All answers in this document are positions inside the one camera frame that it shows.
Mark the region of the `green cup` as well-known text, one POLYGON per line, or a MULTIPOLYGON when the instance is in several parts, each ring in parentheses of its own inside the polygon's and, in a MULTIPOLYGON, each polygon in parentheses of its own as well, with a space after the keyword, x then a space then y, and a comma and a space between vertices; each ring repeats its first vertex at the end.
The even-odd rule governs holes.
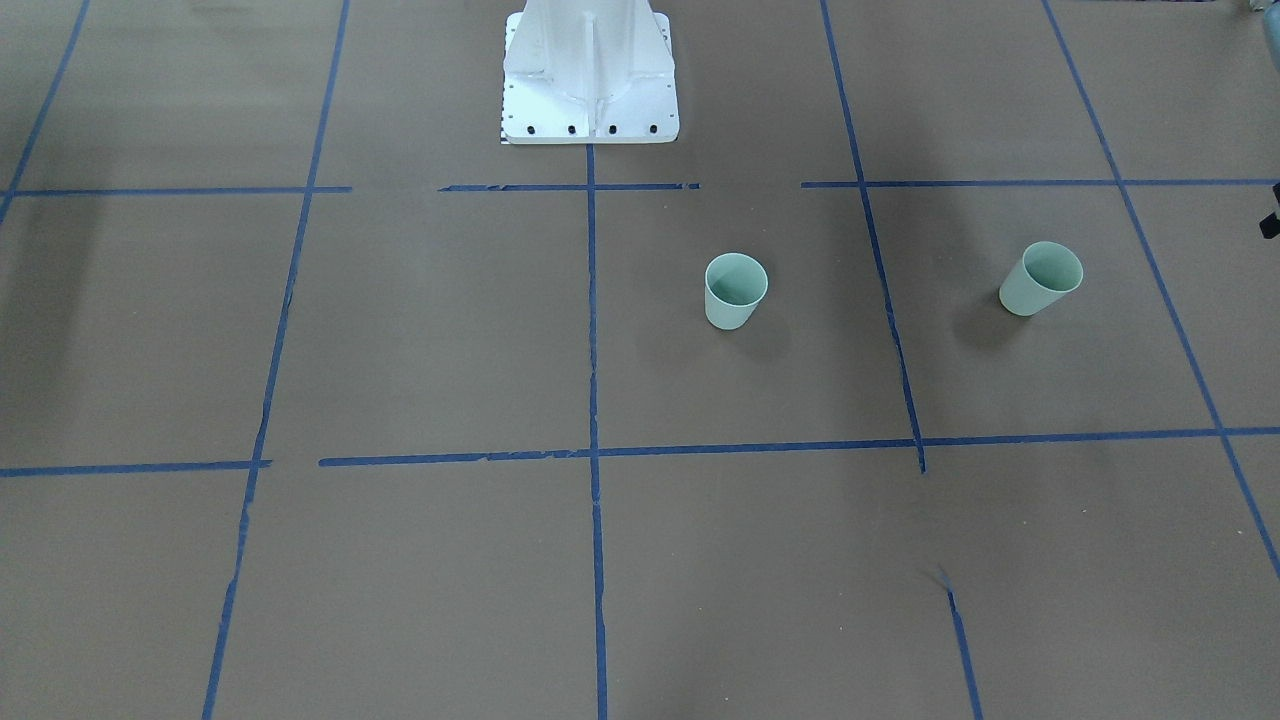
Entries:
POLYGON ((742 327, 769 288, 765 268, 742 252, 724 252, 704 270, 704 311, 719 331, 742 327))
POLYGON ((1033 316, 1078 290, 1084 279, 1080 259, 1052 241, 1028 245, 998 287, 998 301, 1016 316, 1033 316))

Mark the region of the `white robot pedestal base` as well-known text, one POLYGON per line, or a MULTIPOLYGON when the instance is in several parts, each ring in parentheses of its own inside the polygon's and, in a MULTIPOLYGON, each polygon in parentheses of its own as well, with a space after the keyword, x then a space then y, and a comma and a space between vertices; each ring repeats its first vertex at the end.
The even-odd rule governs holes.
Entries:
POLYGON ((678 138, 672 28, 649 1, 527 1, 506 19, 503 72, 506 143, 678 138))

